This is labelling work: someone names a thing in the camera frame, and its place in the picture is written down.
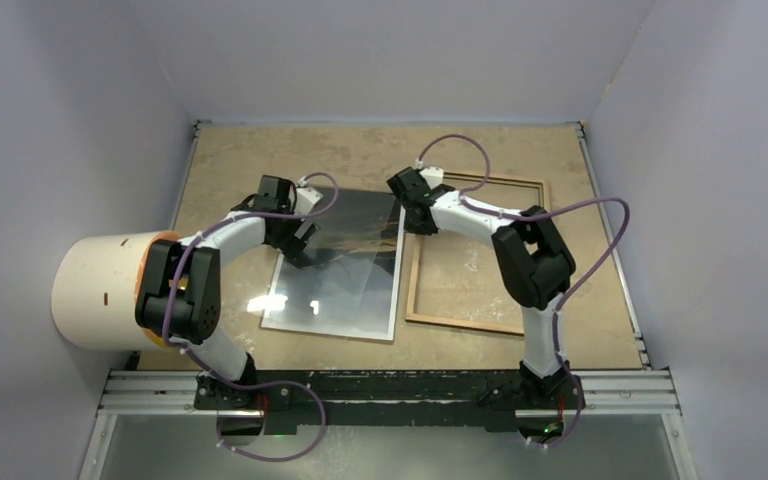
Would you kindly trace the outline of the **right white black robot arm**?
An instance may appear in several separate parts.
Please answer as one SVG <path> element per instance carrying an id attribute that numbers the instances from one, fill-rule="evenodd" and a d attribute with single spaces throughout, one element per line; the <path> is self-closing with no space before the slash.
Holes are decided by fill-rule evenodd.
<path id="1" fill-rule="evenodd" d="M 521 392 L 529 404 L 544 407 L 559 396 L 569 377 L 559 309 L 576 271 L 573 255 L 541 206 L 517 211 L 470 198 L 487 177 L 463 189 L 443 179 L 439 167 L 406 167 L 387 185 L 405 211 L 408 233 L 451 232 L 493 249 L 503 285 L 522 312 Z"/>

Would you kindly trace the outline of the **wooden picture frame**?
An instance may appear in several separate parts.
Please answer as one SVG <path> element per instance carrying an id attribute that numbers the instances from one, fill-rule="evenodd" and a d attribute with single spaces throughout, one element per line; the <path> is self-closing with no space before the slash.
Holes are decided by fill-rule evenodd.
<path id="1" fill-rule="evenodd" d="M 456 189 L 478 184 L 477 173 L 445 173 Z M 550 207 L 549 184 L 521 176 L 491 176 L 478 201 L 492 205 Z M 489 240 L 441 231 L 414 236 L 406 320 L 459 329 L 522 336 L 520 306 L 508 295 Z"/>

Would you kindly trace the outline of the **dark landscape photo print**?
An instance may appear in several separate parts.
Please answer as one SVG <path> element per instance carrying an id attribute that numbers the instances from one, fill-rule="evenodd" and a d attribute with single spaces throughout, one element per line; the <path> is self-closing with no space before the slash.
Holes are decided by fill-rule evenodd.
<path id="1" fill-rule="evenodd" d="M 390 342 L 401 266 L 401 208 L 381 191 L 322 188 L 335 205 L 295 260 L 277 260 L 264 329 Z"/>

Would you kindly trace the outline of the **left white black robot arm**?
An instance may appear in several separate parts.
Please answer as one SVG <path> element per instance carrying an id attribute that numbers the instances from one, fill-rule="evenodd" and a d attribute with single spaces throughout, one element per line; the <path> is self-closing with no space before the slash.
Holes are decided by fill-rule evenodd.
<path id="1" fill-rule="evenodd" d="M 252 356 L 220 325 L 222 270 L 260 246 L 298 259 L 319 230 L 312 217 L 330 207 L 322 199 L 307 177 L 294 182 L 264 175 L 258 190 L 218 223 L 181 240 L 156 240 L 148 248 L 136 324 L 219 381 L 219 395 L 232 408 L 252 405 L 259 383 Z"/>

